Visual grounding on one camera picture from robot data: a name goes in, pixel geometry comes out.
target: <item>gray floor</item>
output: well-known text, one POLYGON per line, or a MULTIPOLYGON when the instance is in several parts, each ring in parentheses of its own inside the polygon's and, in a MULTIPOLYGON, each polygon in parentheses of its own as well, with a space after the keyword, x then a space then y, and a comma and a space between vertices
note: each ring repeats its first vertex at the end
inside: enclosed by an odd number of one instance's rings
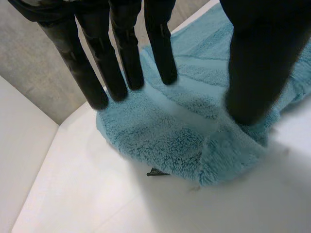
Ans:
MULTIPOLYGON (((169 22, 176 28, 209 0, 177 0, 169 22)), ((27 21, 7 0, 0 0, 0 75, 61 124, 86 100, 52 42, 36 23, 27 21)), ((143 11, 135 27, 139 46, 148 43, 143 11)), ((113 46, 115 42, 109 32, 113 46)), ((102 79, 83 36, 83 47, 94 70, 102 79)))

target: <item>small black object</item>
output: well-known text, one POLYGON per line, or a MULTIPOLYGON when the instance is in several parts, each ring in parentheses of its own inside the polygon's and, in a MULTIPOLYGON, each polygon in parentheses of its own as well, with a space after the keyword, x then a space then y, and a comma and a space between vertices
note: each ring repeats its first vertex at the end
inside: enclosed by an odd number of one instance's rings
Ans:
POLYGON ((147 176, 169 176, 169 174, 164 173, 156 168, 152 168, 151 171, 147 173, 147 176))

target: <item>white surface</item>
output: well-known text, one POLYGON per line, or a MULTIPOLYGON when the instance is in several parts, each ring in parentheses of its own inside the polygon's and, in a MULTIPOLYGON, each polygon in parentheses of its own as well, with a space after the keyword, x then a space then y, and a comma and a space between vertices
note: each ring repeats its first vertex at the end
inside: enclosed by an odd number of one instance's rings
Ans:
POLYGON ((311 154, 311 96, 301 102, 294 113, 285 115, 275 128, 279 131, 276 135, 277 141, 305 154, 311 154))
POLYGON ((0 232, 9 232, 58 125, 0 76, 0 232))
MULTIPOLYGON (((280 143, 297 138, 286 134, 288 122, 310 136, 306 110, 278 125, 280 143)), ((310 149, 275 149, 234 182, 198 188, 172 176, 147 177, 150 167, 122 159, 85 104, 59 128, 13 232, 309 233, 310 149)))

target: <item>white floor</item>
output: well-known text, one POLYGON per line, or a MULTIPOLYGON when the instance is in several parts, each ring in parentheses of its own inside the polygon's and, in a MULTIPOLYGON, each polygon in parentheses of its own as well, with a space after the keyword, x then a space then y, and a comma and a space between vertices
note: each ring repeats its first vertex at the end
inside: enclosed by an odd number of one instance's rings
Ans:
POLYGON ((85 104, 59 128, 13 232, 309 233, 311 101, 276 130, 274 150, 257 168, 199 188, 147 177, 150 167, 122 159, 85 104))

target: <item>fluffy towel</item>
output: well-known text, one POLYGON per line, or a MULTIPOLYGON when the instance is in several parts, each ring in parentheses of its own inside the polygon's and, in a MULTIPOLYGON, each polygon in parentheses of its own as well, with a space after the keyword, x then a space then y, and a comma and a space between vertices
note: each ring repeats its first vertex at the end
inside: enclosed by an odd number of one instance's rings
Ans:
POLYGON ((145 47, 140 54, 144 89, 99 111, 97 129, 123 156, 201 185, 231 180, 254 166, 265 154, 280 111, 311 91, 311 44, 270 115, 242 127, 222 107, 232 31, 218 4, 175 33, 175 86, 161 82, 151 47, 145 47))

